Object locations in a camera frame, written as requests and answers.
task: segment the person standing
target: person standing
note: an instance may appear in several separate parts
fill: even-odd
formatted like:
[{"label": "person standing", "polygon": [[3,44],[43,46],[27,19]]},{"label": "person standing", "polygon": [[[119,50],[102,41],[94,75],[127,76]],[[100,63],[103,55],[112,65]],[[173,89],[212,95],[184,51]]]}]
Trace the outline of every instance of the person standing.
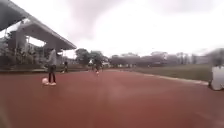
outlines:
[{"label": "person standing", "polygon": [[68,72],[68,62],[67,61],[64,62],[64,71],[63,72],[64,73]]},{"label": "person standing", "polygon": [[57,64],[57,56],[56,56],[56,50],[53,49],[50,52],[49,59],[48,59],[48,81],[49,85],[56,85],[56,64]]}]

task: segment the white cloud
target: white cloud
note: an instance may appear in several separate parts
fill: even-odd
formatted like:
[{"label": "white cloud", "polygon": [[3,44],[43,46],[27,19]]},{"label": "white cloud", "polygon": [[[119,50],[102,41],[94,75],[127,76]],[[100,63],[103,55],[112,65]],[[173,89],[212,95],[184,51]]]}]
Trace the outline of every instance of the white cloud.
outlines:
[{"label": "white cloud", "polygon": [[[93,19],[80,16],[90,13],[97,17],[92,14],[94,8],[86,9],[90,6],[87,3],[80,6],[86,12],[73,13],[63,0],[14,1],[78,47],[102,50],[108,56],[124,52],[145,55],[154,50],[191,53],[220,47],[224,42],[224,5],[218,6],[221,0],[172,0],[169,4],[165,4],[167,0],[126,0],[91,21],[95,23],[90,27],[93,30],[86,28],[88,21],[84,22]],[[79,40],[78,35],[88,31],[93,31],[93,38]]]}]

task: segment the grandstand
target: grandstand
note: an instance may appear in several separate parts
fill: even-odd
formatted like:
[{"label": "grandstand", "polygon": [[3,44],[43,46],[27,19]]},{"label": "grandstand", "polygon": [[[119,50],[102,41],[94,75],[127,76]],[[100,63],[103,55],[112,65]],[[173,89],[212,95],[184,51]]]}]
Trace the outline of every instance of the grandstand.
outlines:
[{"label": "grandstand", "polygon": [[[15,30],[7,31],[15,24]],[[76,49],[74,44],[9,0],[0,0],[0,32],[4,33],[0,38],[1,67],[36,65],[34,68],[38,68],[46,60],[49,48],[56,48],[58,53]],[[30,44],[30,37],[41,40],[44,45]]]}]

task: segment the running track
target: running track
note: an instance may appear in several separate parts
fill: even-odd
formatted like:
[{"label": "running track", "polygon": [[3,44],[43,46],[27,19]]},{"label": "running track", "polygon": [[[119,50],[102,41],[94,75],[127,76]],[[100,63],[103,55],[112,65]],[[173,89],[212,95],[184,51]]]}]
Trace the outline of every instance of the running track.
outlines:
[{"label": "running track", "polygon": [[104,71],[0,76],[9,128],[223,128],[224,92],[138,73]]}]

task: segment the person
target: person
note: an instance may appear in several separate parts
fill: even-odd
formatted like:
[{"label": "person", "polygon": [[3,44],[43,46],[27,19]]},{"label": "person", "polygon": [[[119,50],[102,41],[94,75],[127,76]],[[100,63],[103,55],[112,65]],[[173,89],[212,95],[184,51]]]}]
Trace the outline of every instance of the person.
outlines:
[{"label": "person", "polygon": [[56,85],[56,77],[55,77],[56,64],[57,64],[56,50],[53,49],[50,52],[49,59],[48,59],[48,82],[49,82],[48,84],[49,85]]},{"label": "person", "polygon": [[67,61],[64,62],[64,71],[63,72],[64,73],[68,72],[68,62]]},{"label": "person", "polygon": [[99,70],[100,70],[100,67],[102,65],[101,60],[100,59],[94,59],[93,65],[94,65],[94,68],[96,69],[96,73],[98,74]]}]

